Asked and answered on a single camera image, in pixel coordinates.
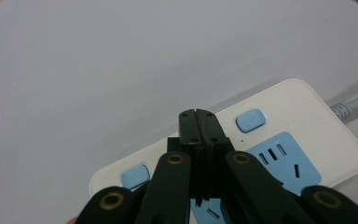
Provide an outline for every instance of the blue switch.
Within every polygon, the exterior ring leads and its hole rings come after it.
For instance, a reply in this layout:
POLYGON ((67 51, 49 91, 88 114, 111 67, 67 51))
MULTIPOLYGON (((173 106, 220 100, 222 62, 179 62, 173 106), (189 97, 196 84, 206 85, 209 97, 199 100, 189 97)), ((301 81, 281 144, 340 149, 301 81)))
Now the blue switch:
POLYGON ((135 189, 150 179, 145 165, 137 165, 121 175, 121 184, 126 189, 135 189))
POLYGON ((265 124, 266 117, 259 109, 252 109, 241 114, 236 122, 241 132, 248 133, 265 124))

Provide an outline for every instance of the electrical outlet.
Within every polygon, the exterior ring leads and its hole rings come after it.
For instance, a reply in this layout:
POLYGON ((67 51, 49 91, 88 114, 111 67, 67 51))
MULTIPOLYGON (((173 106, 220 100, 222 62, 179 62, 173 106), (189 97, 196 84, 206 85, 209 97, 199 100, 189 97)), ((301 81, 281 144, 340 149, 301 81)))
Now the electrical outlet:
MULTIPOLYGON (((293 193, 298 194, 308 185, 333 187, 358 174, 358 140, 302 80, 285 80, 216 113, 216 116, 234 148, 240 151, 253 148, 248 152, 254 151, 283 187, 293 193)), ((178 133, 167 137, 178 137, 178 133)), ((166 152, 167 138, 163 138, 104 167, 89 182, 89 195, 111 186, 127 185, 123 177, 130 178, 131 184, 139 184, 137 181, 144 178, 138 178, 138 175, 134 178, 132 173, 123 176, 123 171, 132 171, 142 164, 152 176, 159 157, 166 152)), ((222 218, 214 218, 219 212, 220 207, 212 209, 208 202, 203 202, 194 215, 210 220, 201 223, 224 223, 222 218)), ((197 223, 194 216, 190 216, 189 223, 197 223)))
POLYGON ((315 166, 288 132, 279 133, 246 152, 254 155, 285 189, 294 194, 322 181, 315 166))

